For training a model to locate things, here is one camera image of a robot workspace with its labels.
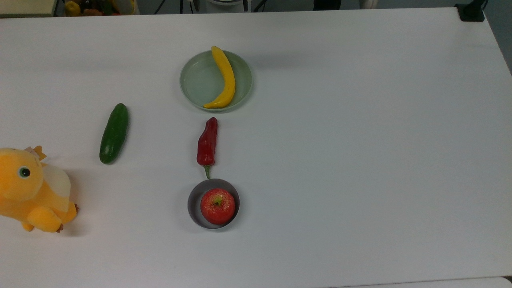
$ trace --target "green cucumber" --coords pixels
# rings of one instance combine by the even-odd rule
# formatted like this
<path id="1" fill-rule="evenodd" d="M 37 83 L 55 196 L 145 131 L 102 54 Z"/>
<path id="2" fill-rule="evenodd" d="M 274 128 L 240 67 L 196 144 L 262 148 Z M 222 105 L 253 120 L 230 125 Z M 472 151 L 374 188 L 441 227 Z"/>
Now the green cucumber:
<path id="1" fill-rule="evenodd" d="M 116 105 L 110 113 L 101 139 L 99 159 L 103 164 L 111 164 L 119 156 L 126 140 L 129 121 L 130 117 L 126 106 L 123 103 Z"/>

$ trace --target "plush toy wing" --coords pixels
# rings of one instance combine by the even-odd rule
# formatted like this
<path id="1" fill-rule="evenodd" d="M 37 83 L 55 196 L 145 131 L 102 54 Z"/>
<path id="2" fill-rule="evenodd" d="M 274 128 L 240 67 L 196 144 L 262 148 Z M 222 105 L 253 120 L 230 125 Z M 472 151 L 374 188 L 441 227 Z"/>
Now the plush toy wing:
<path id="1" fill-rule="evenodd" d="M 42 152 L 41 146 L 37 146 L 34 149 L 28 147 L 25 151 L 39 157 L 39 161 L 46 158 L 46 155 Z M 51 207 L 66 213 L 69 208 L 69 193 L 71 189 L 69 177 L 63 170 L 55 166 L 46 163 L 41 164 L 44 180 L 34 201 L 39 205 Z"/>

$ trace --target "apple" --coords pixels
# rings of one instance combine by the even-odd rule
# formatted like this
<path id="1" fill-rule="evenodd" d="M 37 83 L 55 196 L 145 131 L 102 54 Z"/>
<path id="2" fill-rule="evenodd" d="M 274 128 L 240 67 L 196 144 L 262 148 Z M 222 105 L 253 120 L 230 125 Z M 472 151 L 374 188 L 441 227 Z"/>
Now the apple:
<path id="1" fill-rule="evenodd" d="M 212 224 L 222 225 L 230 221 L 234 209 L 234 198 L 224 189 L 208 190 L 201 198 L 201 213 Z"/>

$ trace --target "pepper stem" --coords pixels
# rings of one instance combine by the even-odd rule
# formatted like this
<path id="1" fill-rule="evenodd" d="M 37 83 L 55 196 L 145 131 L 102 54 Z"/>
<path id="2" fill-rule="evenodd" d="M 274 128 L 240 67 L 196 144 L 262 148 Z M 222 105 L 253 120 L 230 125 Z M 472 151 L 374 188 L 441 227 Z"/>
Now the pepper stem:
<path id="1" fill-rule="evenodd" d="M 207 179 L 210 179 L 210 165 L 205 165 L 203 166 L 204 167 L 204 172 L 206 172 L 206 178 Z"/>

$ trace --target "bowl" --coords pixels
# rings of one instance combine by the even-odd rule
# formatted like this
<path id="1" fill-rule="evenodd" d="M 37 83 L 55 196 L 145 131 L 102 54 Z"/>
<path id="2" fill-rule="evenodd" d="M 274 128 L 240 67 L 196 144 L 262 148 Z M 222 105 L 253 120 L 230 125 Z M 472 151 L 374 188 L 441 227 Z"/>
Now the bowl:
<path id="1" fill-rule="evenodd" d="M 212 224 L 204 218 L 201 213 L 201 198 L 206 192 L 210 189 L 221 188 L 229 192 L 234 198 L 234 214 L 230 221 L 222 224 Z M 238 196 L 237 190 L 231 185 L 228 181 L 222 179 L 208 179 L 199 184 L 197 184 L 188 197 L 188 213 L 192 220 L 199 226 L 206 229 L 219 229 L 222 228 L 233 221 L 233 219 L 237 216 L 238 210 L 240 208 L 240 197 Z"/>
<path id="2" fill-rule="evenodd" d="M 211 51 L 192 57 L 180 74 L 180 88 L 185 97 L 199 109 L 208 112 L 226 112 L 239 107 L 249 97 L 252 89 L 252 72 L 249 65 L 238 55 L 224 51 L 233 68 L 235 91 L 233 100 L 224 108 L 204 108 L 224 90 L 224 78 L 215 63 Z"/>

